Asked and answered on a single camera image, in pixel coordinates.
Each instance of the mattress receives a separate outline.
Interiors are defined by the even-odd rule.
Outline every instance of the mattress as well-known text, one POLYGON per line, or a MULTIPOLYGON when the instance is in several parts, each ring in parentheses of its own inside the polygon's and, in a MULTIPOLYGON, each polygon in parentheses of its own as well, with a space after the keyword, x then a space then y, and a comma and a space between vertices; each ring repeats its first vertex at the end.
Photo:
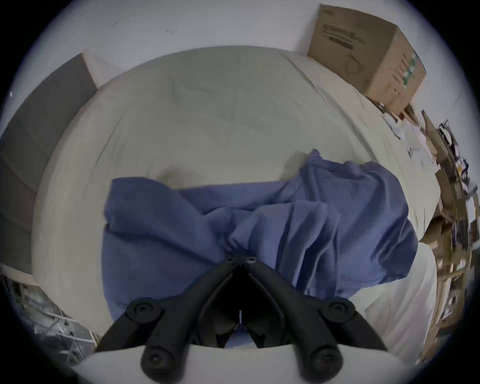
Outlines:
POLYGON ((54 150, 35 202, 35 280, 69 316, 112 324, 100 254, 110 182, 171 188, 288 179, 322 157, 373 160, 396 175, 420 239, 440 197, 380 111, 314 60, 257 47, 203 48, 142 64, 100 88, 54 150))

